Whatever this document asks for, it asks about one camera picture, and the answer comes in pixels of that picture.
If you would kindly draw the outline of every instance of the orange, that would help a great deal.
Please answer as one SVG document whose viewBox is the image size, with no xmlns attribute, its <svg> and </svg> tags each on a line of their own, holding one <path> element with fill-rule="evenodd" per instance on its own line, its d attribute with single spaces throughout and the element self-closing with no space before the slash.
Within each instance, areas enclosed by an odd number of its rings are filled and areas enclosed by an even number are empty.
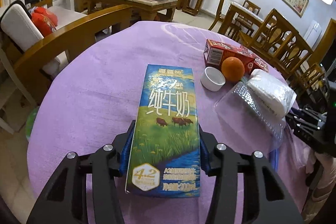
<svg viewBox="0 0 336 224">
<path fill-rule="evenodd" d="M 242 61 L 236 57 L 228 57 L 222 63 L 222 74 L 230 82 L 238 82 L 245 73 L 245 67 Z"/>
</svg>

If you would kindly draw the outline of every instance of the transparent plastic container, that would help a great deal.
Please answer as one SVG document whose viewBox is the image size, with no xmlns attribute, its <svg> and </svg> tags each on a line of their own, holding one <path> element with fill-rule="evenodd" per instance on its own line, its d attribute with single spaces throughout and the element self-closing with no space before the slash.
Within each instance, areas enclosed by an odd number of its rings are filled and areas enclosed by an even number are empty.
<svg viewBox="0 0 336 224">
<path fill-rule="evenodd" d="M 238 82 L 214 105 L 217 115 L 230 127 L 228 130 L 245 141 L 252 153 L 259 150 L 265 156 L 280 147 L 286 122 L 271 113 L 257 95 L 242 82 Z"/>
</svg>

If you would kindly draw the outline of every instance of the white bowl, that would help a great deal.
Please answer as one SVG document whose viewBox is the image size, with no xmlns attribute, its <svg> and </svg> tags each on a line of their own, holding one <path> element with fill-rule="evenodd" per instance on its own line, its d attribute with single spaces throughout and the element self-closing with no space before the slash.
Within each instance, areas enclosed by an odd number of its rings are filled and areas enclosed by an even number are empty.
<svg viewBox="0 0 336 224">
<path fill-rule="evenodd" d="M 224 84 L 223 74 L 213 67 L 206 67 L 201 77 L 202 85 L 211 91 L 218 91 Z"/>
</svg>

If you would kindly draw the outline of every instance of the bolt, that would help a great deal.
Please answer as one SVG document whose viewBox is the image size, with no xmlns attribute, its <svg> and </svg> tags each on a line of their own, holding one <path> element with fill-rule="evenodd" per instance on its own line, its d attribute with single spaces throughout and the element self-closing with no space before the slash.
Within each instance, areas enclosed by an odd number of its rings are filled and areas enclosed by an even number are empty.
<svg viewBox="0 0 336 224">
<path fill-rule="evenodd" d="M 223 143 L 219 143 L 216 147 L 218 150 L 221 150 L 221 151 L 224 151 L 226 149 L 226 145 Z"/>
<path fill-rule="evenodd" d="M 255 151 L 253 154 L 256 158 L 262 158 L 264 156 L 263 153 L 260 151 Z"/>
<path fill-rule="evenodd" d="M 106 145 L 104 145 L 103 149 L 104 149 L 105 151 L 111 151 L 111 150 L 113 149 L 113 145 L 111 145 L 111 144 L 106 144 Z"/>
<path fill-rule="evenodd" d="M 75 153 L 75 152 L 69 152 L 69 153 L 67 154 L 67 158 L 68 158 L 68 159 L 73 159 L 74 157 L 76 157 L 76 153 Z"/>
</svg>

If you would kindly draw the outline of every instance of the door frame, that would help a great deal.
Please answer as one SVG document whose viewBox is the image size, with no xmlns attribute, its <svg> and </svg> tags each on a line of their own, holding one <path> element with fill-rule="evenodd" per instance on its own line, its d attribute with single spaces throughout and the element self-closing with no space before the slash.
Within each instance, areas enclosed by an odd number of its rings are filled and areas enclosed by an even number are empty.
<svg viewBox="0 0 336 224">
<path fill-rule="evenodd" d="M 334 42 L 335 38 L 336 38 L 336 20 L 331 18 L 329 25 L 327 29 L 325 30 L 325 33 L 320 43 L 317 45 L 313 54 L 307 60 L 310 66 L 315 63 L 318 63 L 318 64 L 321 63 L 327 51 L 329 50 L 331 44 Z"/>
</svg>

